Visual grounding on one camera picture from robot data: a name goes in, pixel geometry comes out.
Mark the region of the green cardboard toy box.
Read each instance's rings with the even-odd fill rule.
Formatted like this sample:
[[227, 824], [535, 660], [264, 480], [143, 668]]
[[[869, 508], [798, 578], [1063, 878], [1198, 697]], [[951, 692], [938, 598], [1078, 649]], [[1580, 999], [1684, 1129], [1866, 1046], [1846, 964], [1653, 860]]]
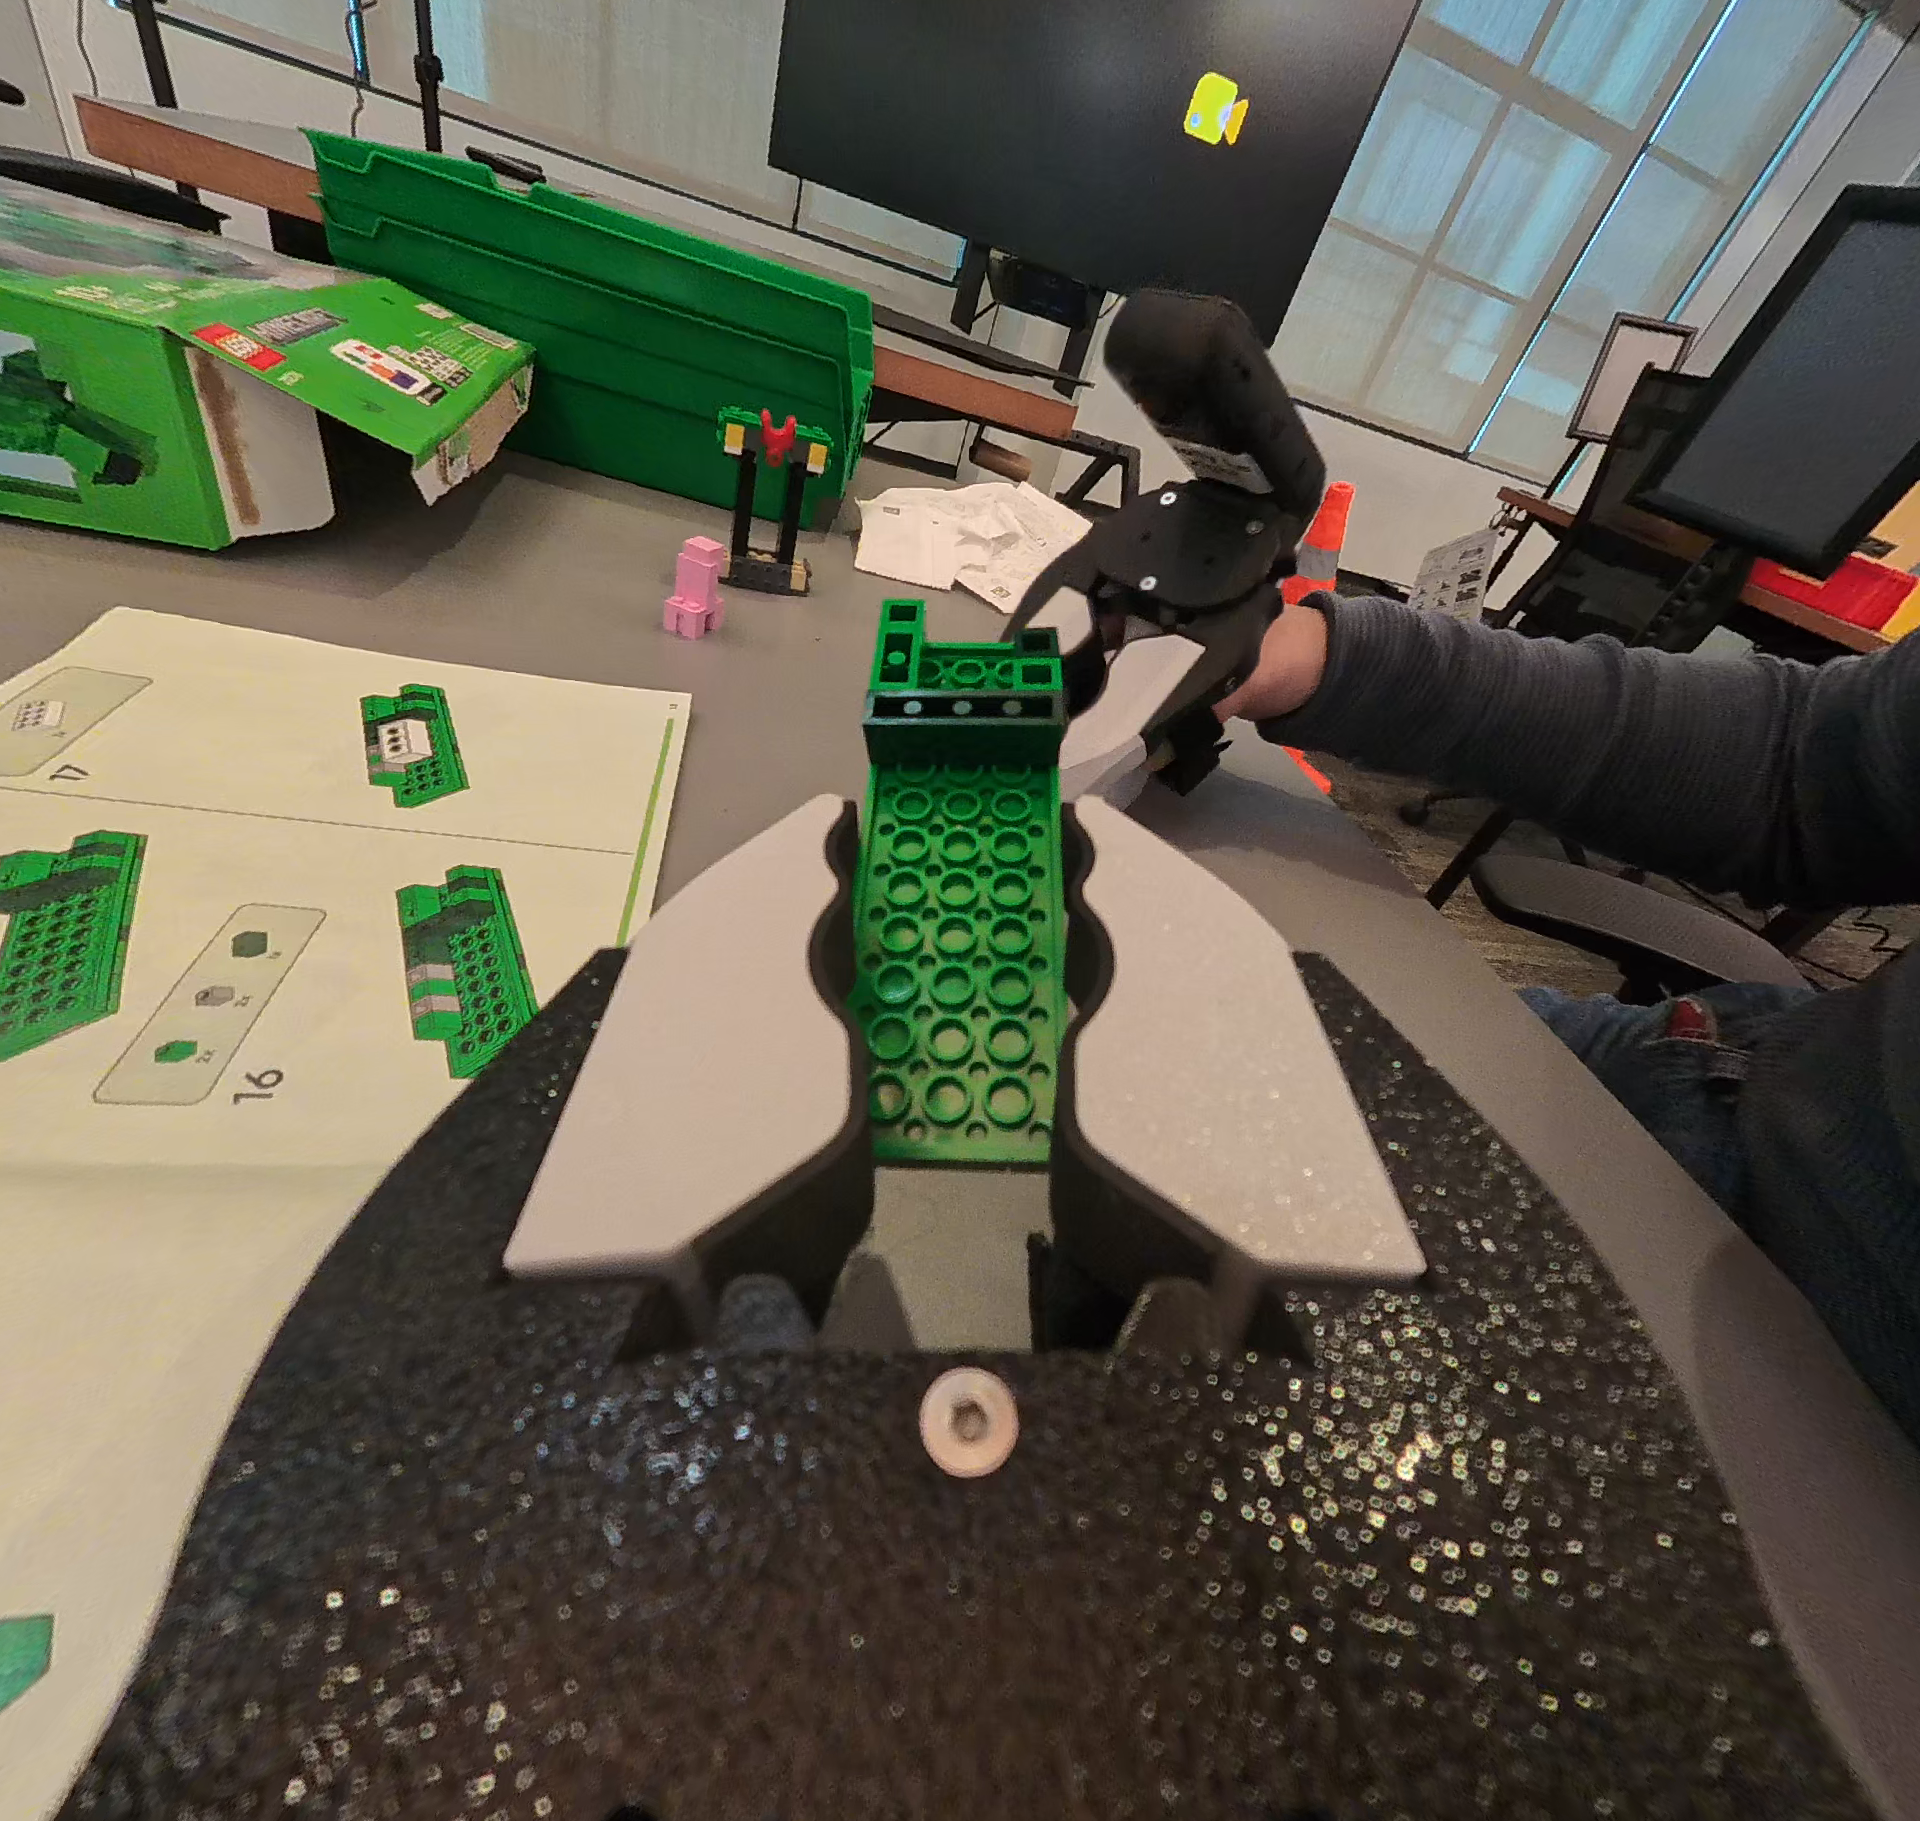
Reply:
[[7, 181], [7, 516], [220, 554], [335, 516], [324, 426], [423, 501], [527, 413], [530, 346], [397, 281]]

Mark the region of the green plastic bin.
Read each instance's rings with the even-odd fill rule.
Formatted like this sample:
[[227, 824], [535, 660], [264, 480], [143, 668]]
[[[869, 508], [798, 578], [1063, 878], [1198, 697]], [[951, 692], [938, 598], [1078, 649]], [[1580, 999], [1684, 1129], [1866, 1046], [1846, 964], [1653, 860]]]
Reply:
[[553, 183], [305, 128], [332, 259], [533, 350], [512, 447], [732, 508], [723, 413], [828, 442], [803, 527], [831, 522], [869, 424], [865, 294]]

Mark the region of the large black wall screen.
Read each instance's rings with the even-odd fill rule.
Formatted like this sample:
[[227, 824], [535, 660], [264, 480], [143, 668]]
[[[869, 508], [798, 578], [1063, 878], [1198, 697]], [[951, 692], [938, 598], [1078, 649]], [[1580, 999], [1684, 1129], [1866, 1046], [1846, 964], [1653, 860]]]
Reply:
[[784, 0], [770, 163], [1274, 341], [1424, 0]]

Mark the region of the brick instruction booklet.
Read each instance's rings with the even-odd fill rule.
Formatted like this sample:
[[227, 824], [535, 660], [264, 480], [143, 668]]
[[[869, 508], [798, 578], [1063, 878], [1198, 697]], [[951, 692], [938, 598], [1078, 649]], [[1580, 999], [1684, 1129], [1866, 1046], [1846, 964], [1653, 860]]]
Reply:
[[5, 682], [5, 1817], [93, 1752], [332, 1238], [647, 921], [690, 713], [143, 609]]

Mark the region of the grey desk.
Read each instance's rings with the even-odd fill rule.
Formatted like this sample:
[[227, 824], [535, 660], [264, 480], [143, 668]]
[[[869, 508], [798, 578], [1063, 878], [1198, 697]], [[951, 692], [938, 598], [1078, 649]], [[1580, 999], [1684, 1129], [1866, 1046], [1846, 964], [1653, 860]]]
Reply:
[[[319, 539], [207, 558], [5, 523], [14, 678], [117, 606], [381, 654], [693, 694], [665, 848], [672, 898], [860, 770], [860, 672], [883, 585], [830, 539], [802, 603], [732, 609], [674, 647], [659, 593], [702, 513], [507, 459], [423, 508], [407, 492]], [[1506, 993], [1479, 945], [1287, 757], [1238, 737], [1145, 820], [1327, 956], [1552, 1188], [1679, 1372], [1772, 1616], [1884, 1817], [1917, 1817], [1917, 1450], [1804, 1298]]]

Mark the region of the pink brick pig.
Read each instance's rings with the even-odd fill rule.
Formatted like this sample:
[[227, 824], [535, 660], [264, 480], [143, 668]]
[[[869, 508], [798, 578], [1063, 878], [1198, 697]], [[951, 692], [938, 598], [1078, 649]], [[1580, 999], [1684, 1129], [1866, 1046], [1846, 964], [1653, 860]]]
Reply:
[[724, 623], [726, 546], [714, 539], [688, 539], [676, 558], [676, 585], [663, 604], [663, 631], [699, 642]]

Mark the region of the black picture frame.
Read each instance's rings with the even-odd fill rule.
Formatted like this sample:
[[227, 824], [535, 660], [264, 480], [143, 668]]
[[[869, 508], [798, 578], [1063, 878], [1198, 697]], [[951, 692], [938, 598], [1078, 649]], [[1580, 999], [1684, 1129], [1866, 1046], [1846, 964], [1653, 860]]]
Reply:
[[1596, 364], [1577, 396], [1567, 440], [1577, 444], [1614, 442], [1643, 373], [1683, 369], [1696, 335], [1698, 330], [1684, 321], [1617, 314], [1602, 338]]

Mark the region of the black brick stand model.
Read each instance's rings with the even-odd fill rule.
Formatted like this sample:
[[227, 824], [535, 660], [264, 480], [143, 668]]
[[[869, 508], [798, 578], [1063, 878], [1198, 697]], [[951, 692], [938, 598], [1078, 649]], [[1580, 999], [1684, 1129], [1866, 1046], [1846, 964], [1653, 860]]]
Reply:
[[[830, 471], [833, 460], [830, 435], [793, 413], [779, 421], [768, 409], [741, 408], [720, 409], [715, 430], [735, 466], [733, 529], [723, 585], [803, 597], [810, 590], [810, 568], [798, 554], [803, 497], [809, 486], [824, 482]], [[770, 554], [755, 549], [751, 539], [760, 474], [775, 474], [782, 482], [781, 526]]]

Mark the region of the white folded paper sheets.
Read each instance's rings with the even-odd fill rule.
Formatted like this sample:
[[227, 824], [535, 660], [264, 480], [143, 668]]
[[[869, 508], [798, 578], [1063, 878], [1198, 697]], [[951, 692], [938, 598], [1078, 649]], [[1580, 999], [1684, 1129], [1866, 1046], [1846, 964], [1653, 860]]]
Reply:
[[930, 590], [961, 587], [1002, 616], [1094, 526], [1026, 482], [898, 486], [858, 503], [856, 568]]

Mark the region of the person's legs in jeans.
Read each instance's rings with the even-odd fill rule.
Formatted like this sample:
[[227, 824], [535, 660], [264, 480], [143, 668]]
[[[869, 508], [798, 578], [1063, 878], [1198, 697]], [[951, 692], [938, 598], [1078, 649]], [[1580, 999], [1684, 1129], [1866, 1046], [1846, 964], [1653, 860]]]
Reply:
[[1810, 989], [1719, 984], [1654, 1002], [1523, 989], [1519, 999], [1716, 1209], [1745, 1219], [1741, 1098], [1771, 1038], [1815, 999]]

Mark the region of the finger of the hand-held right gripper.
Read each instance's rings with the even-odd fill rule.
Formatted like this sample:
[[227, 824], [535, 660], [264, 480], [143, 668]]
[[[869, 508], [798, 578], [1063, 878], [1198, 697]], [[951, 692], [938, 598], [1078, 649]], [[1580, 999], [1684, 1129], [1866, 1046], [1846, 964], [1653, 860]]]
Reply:
[[1215, 706], [1230, 663], [1184, 633], [1110, 644], [1090, 604], [1067, 606], [1067, 800], [1188, 798], [1227, 745]]
[[1118, 580], [1090, 539], [1050, 559], [1004, 629], [1004, 644], [1038, 651], [1048, 637], [1058, 655], [1118, 654]]

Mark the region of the green brick assembly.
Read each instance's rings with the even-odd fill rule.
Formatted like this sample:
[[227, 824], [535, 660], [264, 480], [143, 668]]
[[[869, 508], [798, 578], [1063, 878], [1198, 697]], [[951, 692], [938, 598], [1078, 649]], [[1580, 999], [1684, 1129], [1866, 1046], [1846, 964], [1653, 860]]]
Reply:
[[879, 609], [861, 713], [852, 1002], [875, 1152], [1044, 1171], [1069, 1021], [1058, 637], [925, 621], [919, 601]]

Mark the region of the black computer monitor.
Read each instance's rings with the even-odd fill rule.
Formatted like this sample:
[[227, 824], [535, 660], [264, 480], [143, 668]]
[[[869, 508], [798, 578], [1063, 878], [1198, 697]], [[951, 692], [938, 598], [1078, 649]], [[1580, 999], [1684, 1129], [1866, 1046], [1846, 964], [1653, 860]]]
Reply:
[[1847, 186], [1629, 505], [1829, 577], [1919, 475], [1919, 188]]

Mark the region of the person's right forearm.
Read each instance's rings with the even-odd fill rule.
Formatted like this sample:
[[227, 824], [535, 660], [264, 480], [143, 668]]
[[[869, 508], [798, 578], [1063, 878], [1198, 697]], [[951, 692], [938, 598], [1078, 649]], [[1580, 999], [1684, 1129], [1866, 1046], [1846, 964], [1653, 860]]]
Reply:
[[1629, 869], [1832, 911], [1919, 900], [1914, 639], [1808, 666], [1499, 633], [1384, 598], [1272, 741], [1492, 802]]

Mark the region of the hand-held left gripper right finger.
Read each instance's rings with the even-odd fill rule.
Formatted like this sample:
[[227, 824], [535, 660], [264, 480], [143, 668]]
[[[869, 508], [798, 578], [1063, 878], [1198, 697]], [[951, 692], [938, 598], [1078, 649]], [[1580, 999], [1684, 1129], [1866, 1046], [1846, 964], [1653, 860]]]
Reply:
[[1053, 1247], [1128, 1313], [1189, 1283], [1237, 1352], [1291, 1293], [1403, 1290], [1428, 1255], [1292, 949], [1129, 814], [1063, 811]]

